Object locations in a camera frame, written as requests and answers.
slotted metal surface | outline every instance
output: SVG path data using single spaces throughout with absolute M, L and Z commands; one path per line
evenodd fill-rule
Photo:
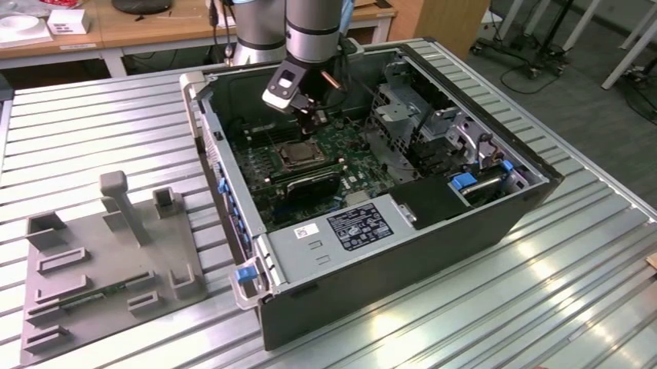
M 19 91 L 0 173 L 0 368 L 19 366 L 24 217 L 102 211 L 99 173 L 131 200 L 184 193 L 211 297 L 39 367 L 653 367 L 654 210 L 446 52 L 410 45 L 566 176 L 505 239 L 277 351 L 224 277 L 220 221 L 184 123 L 180 71 Z

blue latch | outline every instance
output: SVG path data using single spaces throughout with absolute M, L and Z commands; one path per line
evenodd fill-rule
M 228 192 L 228 183 L 226 182 L 226 178 L 222 178 L 219 180 L 219 187 L 218 187 L 218 189 L 219 189 L 219 193 L 220 194 L 224 194 L 226 192 Z
M 451 179 L 451 185 L 458 191 L 461 191 L 461 188 L 466 188 L 468 186 L 472 186 L 476 183 L 477 183 L 477 179 L 470 173 L 464 173 L 461 175 L 457 175 Z
M 512 171 L 513 163 L 509 160 L 502 161 L 502 168 L 505 169 L 505 171 Z
M 253 281 L 258 278 L 258 269 L 255 269 L 255 266 L 253 265 L 250 267 L 239 268 L 235 271 L 235 276 L 238 277 L 238 283 Z

green circuit board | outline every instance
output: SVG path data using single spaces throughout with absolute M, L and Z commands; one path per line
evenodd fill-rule
M 345 197 L 359 191 L 373 198 L 395 183 L 382 164 L 367 148 L 361 128 L 354 124 L 331 124 L 321 129 L 310 141 L 325 158 L 303 168 L 289 168 L 282 159 L 282 146 L 274 143 L 259 148 L 238 147 L 234 154 L 251 197 L 269 231 L 275 231 L 310 218 L 346 208 Z M 339 173 L 339 190 L 325 198 L 314 198 L 303 204 L 285 201 L 287 185 L 294 181 L 322 174 Z

white sticker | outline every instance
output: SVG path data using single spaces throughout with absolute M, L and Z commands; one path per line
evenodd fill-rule
M 95 48 L 95 44 L 78 44 L 60 46 L 60 50 L 79 50 L 80 48 Z
M 297 239 L 310 236 L 311 234 L 315 234 L 318 232 L 319 232 L 319 228 L 318 225 L 314 223 L 305 225 L 303 227 L 298 227 L 295 229 Z

barcode label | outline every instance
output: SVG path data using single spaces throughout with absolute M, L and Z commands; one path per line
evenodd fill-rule
M 79 50 L 80 48 L 95 48 L 95 44 L 78 44 L 60 46 L 60 50 Z

